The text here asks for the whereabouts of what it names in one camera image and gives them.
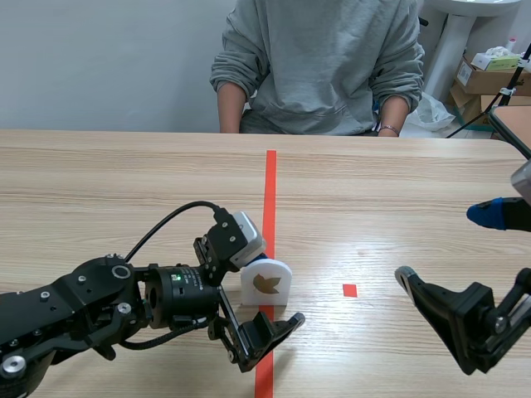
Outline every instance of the plastic bag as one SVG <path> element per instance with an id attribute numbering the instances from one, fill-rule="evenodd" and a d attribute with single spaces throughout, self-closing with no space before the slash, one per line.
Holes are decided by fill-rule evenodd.
<path id="1" fill-rule="evenodd" d="M 442 102 L 432 96 L 422 93 L 418 108 L 407 116 L 406 124 L 413 124 L 429 131 L 437 131 L 448 127 L 455 116 L 446 111 Z"/>

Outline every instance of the bracelet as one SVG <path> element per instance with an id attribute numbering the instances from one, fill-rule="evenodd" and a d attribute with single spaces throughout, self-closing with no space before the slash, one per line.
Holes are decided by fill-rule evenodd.
<path id="1" fill-rule="evenodd" d="M 398 131 L 398 129 L 395 129 L 393 126 L 387 126 L 387 125 L 381 126 L 378 132 L 385 130 L 385 129 L 393 131 L 397 135 L 397 137 L 400 137 L 400 132 Z"/>

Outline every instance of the tissue box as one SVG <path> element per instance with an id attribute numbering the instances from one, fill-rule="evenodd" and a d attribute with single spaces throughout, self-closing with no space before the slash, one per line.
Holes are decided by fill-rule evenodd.
<path id="1" fill-rule="evenodd" d="M 520 56 L 487 56 L 485 53 L 476 54 L 472 65 L 481 70 L 516 69 Z"/>

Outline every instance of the person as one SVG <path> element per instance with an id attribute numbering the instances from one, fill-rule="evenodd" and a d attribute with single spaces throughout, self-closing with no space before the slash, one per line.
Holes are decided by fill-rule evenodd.
<path id="1" fill-rule="evenodd" d="M 370 134 L 378 104 L 397 137 L 421 98 L 419 25 L 417 0 L 238 0 L 212 65 L 221 132 Z"/>

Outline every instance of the gray hoodie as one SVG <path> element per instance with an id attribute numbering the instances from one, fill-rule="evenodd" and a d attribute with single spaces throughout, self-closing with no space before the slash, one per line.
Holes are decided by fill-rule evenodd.
<path id="1" fill-rule="evenodd" d="M 362 133 L 374 100 L 399 95 L 417 107 L 418 33 L 417 0 L 238 0 L 211 83 L 239 85 L 284 133 Z"/>

